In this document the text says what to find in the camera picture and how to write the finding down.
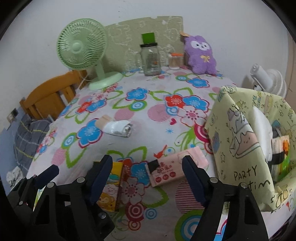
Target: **yellow snack package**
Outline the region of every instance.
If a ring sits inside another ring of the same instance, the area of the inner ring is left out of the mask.
[[[117,199],[119,196],[119,187],[122,174],[122,162],[113,162],[112,171],[108,177],[103,192],[97,201],[97,204],[107,212],[115,212]]]

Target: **red bird print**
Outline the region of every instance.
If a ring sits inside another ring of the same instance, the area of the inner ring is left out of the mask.
[[[157,159],[161,158],[161,157],[163,156],[163,153],[164,153],[164,151],[165,151],[165,149],[166,149],[167,147],[168,147],[168,146],[165,145],[165,147],[163,148],[162,151],[160,151],[160,152],[157,153],[157,154],[154,153],[153,156],[156,157]]]

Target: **glass jar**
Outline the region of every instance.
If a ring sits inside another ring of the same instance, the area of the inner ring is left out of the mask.
[[[168,54],[168,67],[172,70],[178,70],[181,66],[183,54],[181,53],[169,53]]]
[[[159,75],[161,72],[161,66],[157,43],[141,44],[140,47],[144,75]]]

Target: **paper tag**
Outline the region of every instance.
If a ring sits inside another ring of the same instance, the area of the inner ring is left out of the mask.
[[[182,36],[184,36],[184,37],[190,37],[190,35],[189,35],[189,34],[187,34],[187,33],[184,33],[183,31],[180,31],[180,34],[181,34]]]
[[[100,119],[98,119],[95,122],[95,126],[102,130],[104,129],[105,125],[110,121],[112,121],[112,118],[110,116],[103,115]]]

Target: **wooden chair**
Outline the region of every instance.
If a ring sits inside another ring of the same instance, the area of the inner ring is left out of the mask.
[[[64,75],[52,78],[34,89],[26,99],[20,101],[25,113],[32,118],[40,120],[51,115],[57,119],[62,110],[66,107],[61,99],[59,91],[64,94],[66,100],[70,102],[75,97],[73,85],[79,85],[85,78],[86,71],[70,71]]]

